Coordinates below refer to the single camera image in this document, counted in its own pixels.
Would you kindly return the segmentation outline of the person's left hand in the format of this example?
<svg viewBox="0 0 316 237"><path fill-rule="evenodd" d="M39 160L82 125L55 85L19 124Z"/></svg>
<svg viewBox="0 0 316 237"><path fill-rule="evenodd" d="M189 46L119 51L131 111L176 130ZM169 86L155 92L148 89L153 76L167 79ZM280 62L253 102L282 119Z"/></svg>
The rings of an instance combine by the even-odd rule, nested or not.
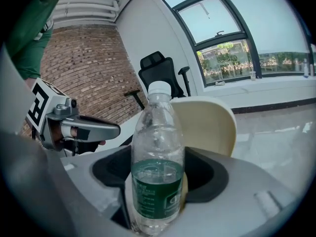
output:
<svg viewBox="0 0 316 237"><path fill-rule="evenodd" d="M59 143L64 138L64 135L66 137L72 137L72 138L75 138L77 136L76 127L61 126L59 123L53 124L51 127L51 131L52 131L52 139L55 144Z"/></svg>

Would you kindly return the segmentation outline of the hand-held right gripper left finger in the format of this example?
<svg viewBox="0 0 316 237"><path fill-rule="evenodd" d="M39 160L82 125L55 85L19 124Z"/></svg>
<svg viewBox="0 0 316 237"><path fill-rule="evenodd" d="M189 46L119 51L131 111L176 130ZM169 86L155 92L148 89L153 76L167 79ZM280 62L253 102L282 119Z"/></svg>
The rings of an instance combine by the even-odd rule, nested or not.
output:
<svg viewBox="0 0 316 237"><path fill-rule="evenodd" d="M48 169L78 237L131 237L125 198L130 147L76 157L48 153Z"/></svg>

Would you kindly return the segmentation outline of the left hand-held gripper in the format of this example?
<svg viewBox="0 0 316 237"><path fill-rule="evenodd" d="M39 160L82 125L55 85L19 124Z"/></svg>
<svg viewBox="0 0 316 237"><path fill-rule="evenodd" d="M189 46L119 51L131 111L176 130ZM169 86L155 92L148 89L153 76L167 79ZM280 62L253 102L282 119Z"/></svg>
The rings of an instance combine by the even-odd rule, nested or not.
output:
<svg viewBox="0 0 316 237"><path fill-rule="evenodd" d="M74 140L73 155L95 152L120 135L120 126L101 118L78 115L77 102L53 84L40 78L32 86L35 100L26 120L32 129L32 139L38 138L49 150L61 151L63 140L55 141L51 124L57 122L65 140Z"/></svg>

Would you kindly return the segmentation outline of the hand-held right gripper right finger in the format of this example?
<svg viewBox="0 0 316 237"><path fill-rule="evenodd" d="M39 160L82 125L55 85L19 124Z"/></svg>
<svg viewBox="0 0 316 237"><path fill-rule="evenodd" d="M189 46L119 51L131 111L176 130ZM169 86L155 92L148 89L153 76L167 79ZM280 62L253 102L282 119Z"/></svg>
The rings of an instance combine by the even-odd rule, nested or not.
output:
<svg viewBox="0 0 316 237"><path fill-rule="evenodd" d="M297 197L260 167L186 148L188 193L164 237L269 237L291 216Z"/></svg>

